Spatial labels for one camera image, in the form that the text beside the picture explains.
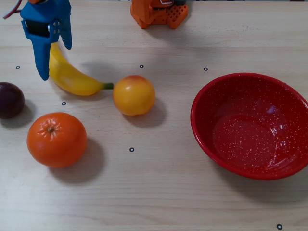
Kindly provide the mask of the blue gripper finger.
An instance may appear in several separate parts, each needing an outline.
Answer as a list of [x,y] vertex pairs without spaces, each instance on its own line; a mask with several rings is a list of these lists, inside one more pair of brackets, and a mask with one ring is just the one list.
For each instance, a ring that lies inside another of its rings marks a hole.
[[48,25],[50,33],[49,43],[55,43],[59,37],[62,38],[64,46],[70,50],[72,48],[72,31],[70,19],[55,20]]
[[34,38],[31,40],[34,50],[35,64],[37,71],[42,80],[49,79],[49,61],[51,44],[41,38]]

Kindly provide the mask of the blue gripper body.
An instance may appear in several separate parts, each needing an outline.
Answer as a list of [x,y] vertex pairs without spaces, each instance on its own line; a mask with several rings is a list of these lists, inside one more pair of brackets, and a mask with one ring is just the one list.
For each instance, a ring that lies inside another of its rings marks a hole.
[[40,0],[36,4],[28,2],[20,16],[27,39],[49,39],[48,25],[55,20],[70,19],[71,4],[68,0]]

